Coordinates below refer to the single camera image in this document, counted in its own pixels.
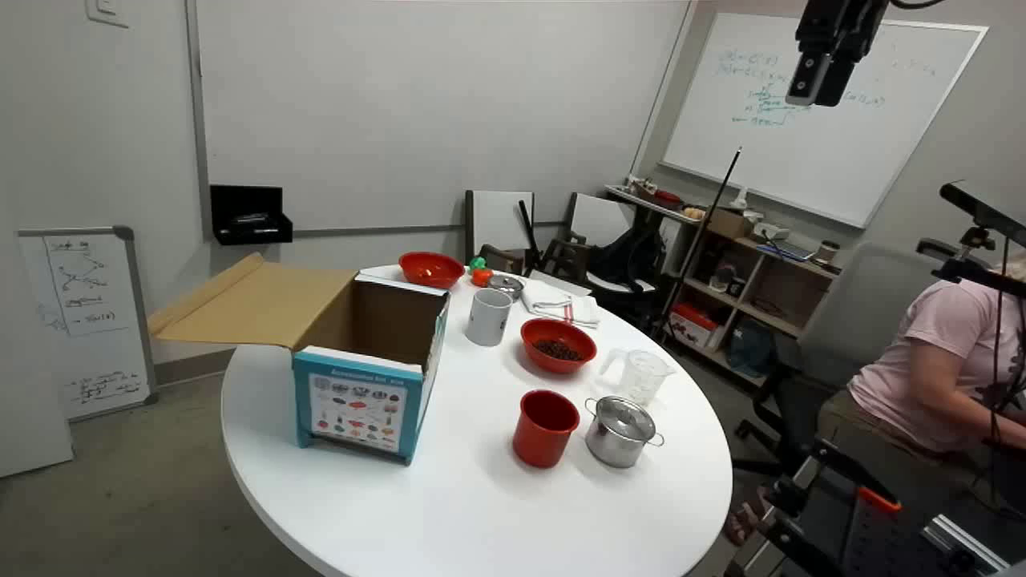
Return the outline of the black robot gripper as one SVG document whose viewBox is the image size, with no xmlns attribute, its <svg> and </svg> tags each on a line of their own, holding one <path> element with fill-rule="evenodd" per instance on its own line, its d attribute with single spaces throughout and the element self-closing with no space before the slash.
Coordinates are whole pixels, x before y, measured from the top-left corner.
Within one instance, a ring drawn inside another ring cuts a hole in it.
<svg viewBox="0 0 1026 577">
<path fill-rule="evenodd" d="M 787 101 L 836 106 L 856 65 L 867 53 L 888 0 L 809 0 L 796 29 L 798 65 Z"/>
</svg>

